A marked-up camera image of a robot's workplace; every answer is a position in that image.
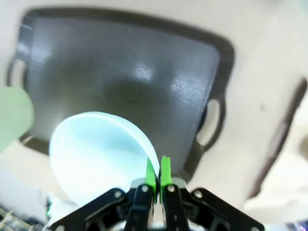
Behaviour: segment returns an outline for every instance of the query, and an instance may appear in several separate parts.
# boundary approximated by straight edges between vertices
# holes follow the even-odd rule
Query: light blue bowl
[[[50,142],[51,167],[64,192],[84,205],[111,188],[130,189],[145,177],[147,158],[159,162],[146,135],[121,117],[87,112],[64,120]]]

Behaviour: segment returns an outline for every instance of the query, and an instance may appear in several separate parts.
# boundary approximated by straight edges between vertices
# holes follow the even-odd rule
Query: screw
[[[120,196],[121,196],[121,192],[120,191],[116,191],[115,198],[119,198]]]
[[[171,193],[175,191],[175,188],[174,188],[173,185],[169,185],[169,186],[167,187],[167,189],[168,189],[168,191],[171,192]]]
[[[143,187],[142,187],[142,191],[145,193],[145,192],[147,192],[148,191],[148,186],[146,186],[146,185],[143,185]]]
[[[197,198],[201,198],[201,197],[202,197],[202,193],[201,193],[199,190],[194,191],[194,195],[195,195]]]
[[[60,226],[58,226],[58,227],[56,228],[56,231],[64,231],[64,230],[65,230],[65,228],[64,228],[63,225],[60,225]]]

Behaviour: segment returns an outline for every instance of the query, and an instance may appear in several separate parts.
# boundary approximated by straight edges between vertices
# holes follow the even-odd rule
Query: tray handle
[[[24,89],[26,70],[27,65],[24,61],[13,58],[9,64],[5,84],[8,87],[19,87]]]
[[[216,107],[209,107],[210,103],[216,102]],[[210,99],[206,106],[206,115],[204,122],[197,134],[197,142],[202,149],[202,155],[208,151],[218,140],[226,118],[226,101],[224,94],[220,94],[215,98]]]

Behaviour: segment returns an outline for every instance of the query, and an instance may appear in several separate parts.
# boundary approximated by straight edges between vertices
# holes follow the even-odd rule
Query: beige table surface
[[[228,38],[235,66],[227,88],[224,130],[202,158],[189,189],[205,187],[242,208],[265,164],[269,142],[293,90],[308,74],[305,0],[0,0],[0,84],[14,54],[24,12],[40,6],[95,6],[160,16]],[[49,158],[17,141],[0,166],[45,191],[65,197]]]

